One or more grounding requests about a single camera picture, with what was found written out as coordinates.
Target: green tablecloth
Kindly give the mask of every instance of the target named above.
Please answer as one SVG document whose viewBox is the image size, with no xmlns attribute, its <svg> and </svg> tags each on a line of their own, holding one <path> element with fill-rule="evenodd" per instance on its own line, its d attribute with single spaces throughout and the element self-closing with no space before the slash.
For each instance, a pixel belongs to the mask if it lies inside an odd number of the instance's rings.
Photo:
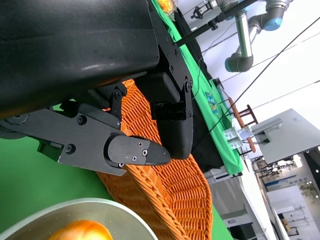
<svg viewBox="0 0 320 240">
<path fill-rule="evenodd" d="M 79 198 L 110 199 L 95 172 L 62 165 L 37 152 L 38 141 L 0 139 L 0 233 L 49 206 Z M 212 239 L 232 240 L 213 211 Z"/>
<path fill-rule="evenodd" d="M 152 0 L 152 3 L 155 6 L 162 20 L 165 22 L 167 31 L 170 34 L 172 40 L 177 41 L 181 39 L 181 36 L 176 26 L 169 19 L 169 17 L 166 16 L 164 12 L 161 10 L 157 3 L 157 0 Z M 222 102 L 222 100 L 216 87 L 214 85 L 211 86 L 209 84 L 202 72 L 200 72 L 199 75 L 198 63 L 194 60 L 186 45 L 181 46 L 180 51 L 193 78 L 192 93 L 195 95 L 195 100 L 199 105 L 200 111 L 203 115 L 208 129 L 211 130 L 212 127 L 220 119 L 222 113 L 225 113 L 227 111 L 226 106 L 224 104 L 219 104 Z M 214 101 L 217 103 L 217 114 L 213 113 L 211 106 L 208 103 L 208 97 L 206 96 L 206 93 L 212 94 Z M 236 150 L 231 149 L 230 145 L 228 144 L 224 136 L 224 130 L 231 127 L 230 121 L 230 118 L 222 120 L 221 123 L 219 123 L 214 128 L 214 130 L 210 132 L 210 134 L 214 141 L 214 144 L 216 145 L 216 148 L 219 151 L 219 154 L 225 165 L 225 169 L 230 175 L 232 175 L 241 173 L 243 170 L 243 165 L 238 152 Z"/>
</svg>

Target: green backdrop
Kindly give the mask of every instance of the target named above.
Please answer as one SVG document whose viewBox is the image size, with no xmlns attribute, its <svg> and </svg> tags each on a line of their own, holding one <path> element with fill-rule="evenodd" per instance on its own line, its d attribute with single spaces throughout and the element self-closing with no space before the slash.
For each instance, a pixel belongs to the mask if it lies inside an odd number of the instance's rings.
<svg viewBox="0 0 320 240">
<path fill-rule="evenodd" d="M 37 211 L 68 200 L 112 200 L 95 172 L 58 164 L 37 148 L 38 141 L 29 137 L 0 139 L 0 233 Z M 232 240 L 215 209 L 213 218 L 212 239 Z"/>
</svg>

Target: metal bowl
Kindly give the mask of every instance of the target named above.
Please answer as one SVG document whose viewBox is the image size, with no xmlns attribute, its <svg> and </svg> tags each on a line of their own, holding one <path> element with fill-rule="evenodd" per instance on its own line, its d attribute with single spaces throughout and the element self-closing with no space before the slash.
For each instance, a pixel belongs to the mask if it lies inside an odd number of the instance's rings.
<svg viewBox="0 0 320 240">
<path fill-rule="evenodd" d="M 54 232 L 78 220 L 97 221 L 113 240 L 158 240 L 150 227 L 129 208 L 106 199 L 82 198 L 39 211 L 0 234 L 0 240 L 46 240 Z"/>
</svg>

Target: orange woven basket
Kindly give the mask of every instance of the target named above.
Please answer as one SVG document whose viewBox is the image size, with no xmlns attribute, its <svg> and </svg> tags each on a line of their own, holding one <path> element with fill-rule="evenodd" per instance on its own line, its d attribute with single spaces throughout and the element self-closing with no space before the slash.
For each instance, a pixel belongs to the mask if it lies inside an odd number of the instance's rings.
<svg viewBox="0 0 320 240">
<path fill-rule="evenodd" d="M 121 130 L 160 143 L 150 105 L 133 80 L 125 82 Z M 113 199 L 136 212 L 159 240 L 211 240 L 212 198 L 195 159 L 171 160 L 161 166 L 127 165 L 127 173 L 98 172 Z"/>
</svg>

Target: wire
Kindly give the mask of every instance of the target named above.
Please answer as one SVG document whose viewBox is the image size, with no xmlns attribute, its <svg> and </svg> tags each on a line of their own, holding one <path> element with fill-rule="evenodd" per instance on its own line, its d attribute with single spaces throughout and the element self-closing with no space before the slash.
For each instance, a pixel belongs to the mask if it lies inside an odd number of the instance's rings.
<svg viewBox="0 0 320 240">
<path fill-rule="evenodd" d="M 240 94 L 240 96 L 233 102 L 233 104 L 226 110 L 225 113 L 222 114 L 220 119 L 216 122 L 216 124 L 210 129 L 210 131 L 207 133 L 205 137 L 202 138 L 202 140 L 192 149 L 195 150 L 203 141 L 206 139 L 213 129 L 221 122 L 222 118 L 229 112 L 229 110 L 239 101 L 239 99 L 248 91 L 248 89 L 257 81 L 257 79 L 264 73 L 264 71 L 279 57 L 281 53 L 283 53 L 287 47 L 289 47 L 298 37 L 300 37 L 306 30 L 308 30 L 313 24 L 315 24 L 320 17 L 318 17 L 313 23 L 311 23 L 308 27 L 306 27 L 302 32 L 300 32 L 287 46 L 285 46 L 268 64 L 265 66 L 265 68 L 258 74 L 258 76 L 250 83 L 250 85 Z"/>
<path fill-rule="evenodd" d="M 228 32 L 228 30 L 231 28 L 231 26 L 232 26 L 233 24 L 235 24 L 235 23 L 236 23 L 237 21 L 239 21 L 239 20 L 241 20 L 241 18 L 240 18 L 240 19 L 237 19 L 237 20 L 234 21 L 232 24 L 230 24 L 230 26 L 221 34 L 221 36 L 219 36 L 217 39 L 215 39 L 215 40 L 210 44 L 210 46 L 204 51 L 203 56 L 198 60 L 199 72 L 198 72 L 198 77 L 197 77 L 197 79 L 196 79 L 197 86 L 198 86 L 198 90 L 196 91 L 196 93 L 195 93 L 195 95 L 193 96 L 193 98 L 191 99 L 191 101 L 193 101 L 193 100 L 196 98 L 196 96 L 198 95 L 198 93 L 199 93 L 199 91 L 200 91 L 200 82 L 199 82 L 200 73 L 201 73 L 200 61 L 205 57 L 205 55 L 206 55 L 207 52 L 210 50 L 210 48 L 212 47 L 212 45 L 215 44 L 215 42 L 218 41 L 220 38 L 222 38 L 223 35 L 225 35 L 226 32 Z"/>
</svg>

